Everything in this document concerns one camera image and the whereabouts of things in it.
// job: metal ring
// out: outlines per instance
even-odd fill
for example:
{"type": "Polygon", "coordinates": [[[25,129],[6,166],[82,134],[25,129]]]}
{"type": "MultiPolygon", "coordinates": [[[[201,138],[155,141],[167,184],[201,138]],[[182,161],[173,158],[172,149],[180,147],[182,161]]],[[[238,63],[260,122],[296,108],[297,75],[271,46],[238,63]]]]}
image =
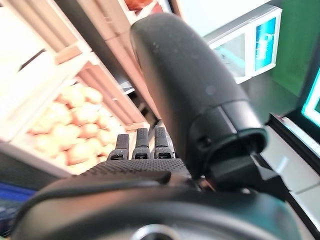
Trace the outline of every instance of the metal ring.
{"type": "Polygon", "coordinates": [[[132,236],[131,240],[142,240],[150,234],[163,234],[172,240],[180,240],[177,232],[169,226],[162,224],[150,224],[139,228],[132,236]]]}

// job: blue label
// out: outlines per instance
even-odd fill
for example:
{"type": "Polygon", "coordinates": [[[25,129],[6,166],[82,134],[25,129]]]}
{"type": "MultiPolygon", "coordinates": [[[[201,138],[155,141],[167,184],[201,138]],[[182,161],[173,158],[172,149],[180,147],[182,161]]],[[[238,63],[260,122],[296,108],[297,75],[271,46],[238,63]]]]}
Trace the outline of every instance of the blue label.
{"type": "Polygon", "coordinates": [[[259,70],[272,62],[275,42],[276,18],[256,27],[255,70],[259,70]]]}

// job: blue object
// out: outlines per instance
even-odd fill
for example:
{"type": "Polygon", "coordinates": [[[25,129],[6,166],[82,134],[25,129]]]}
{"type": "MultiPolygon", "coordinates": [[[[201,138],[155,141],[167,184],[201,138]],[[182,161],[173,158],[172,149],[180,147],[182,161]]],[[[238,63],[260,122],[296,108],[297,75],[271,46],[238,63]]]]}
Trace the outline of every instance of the blue object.
{"type": "Polygon", "coordinates": [[[0,183],[0,236],[10,234],[13,220],[22,204],[36,191],[0,183]]]}
{"type": "Polygon", "coordinates": [[[259,70],[272,62],[276,31],[276,18],[256,27],[255,70],[259,70]]]}
{"type": "Polygon", "coordinates": [[[35,192],[35,190],[0,183],[0,199],[23,203],[35,194],[35,192]]]}

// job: pile of potatoes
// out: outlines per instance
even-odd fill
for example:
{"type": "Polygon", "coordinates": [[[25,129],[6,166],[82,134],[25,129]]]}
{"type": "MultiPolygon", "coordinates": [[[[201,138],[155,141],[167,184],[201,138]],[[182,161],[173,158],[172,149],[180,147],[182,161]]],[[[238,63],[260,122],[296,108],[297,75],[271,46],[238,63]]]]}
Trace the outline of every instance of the pile of potatoes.
{"type": "Polygon", "coordinates": [[[66,86],[29,130],[34,148],[68,166],[105,161],[123,132],[102,101],[92,87],[66,86]]]}

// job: green wall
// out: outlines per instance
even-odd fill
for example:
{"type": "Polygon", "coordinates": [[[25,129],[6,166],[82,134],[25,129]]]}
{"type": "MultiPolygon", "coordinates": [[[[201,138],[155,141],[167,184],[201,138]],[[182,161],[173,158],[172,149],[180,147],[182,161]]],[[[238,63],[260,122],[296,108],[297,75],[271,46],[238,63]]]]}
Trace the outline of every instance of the green wall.
{"type": "Polygon", "coordinates": [[[275,82],[299,95],[320,33],[320,0],[283,0],[275,82]]]}

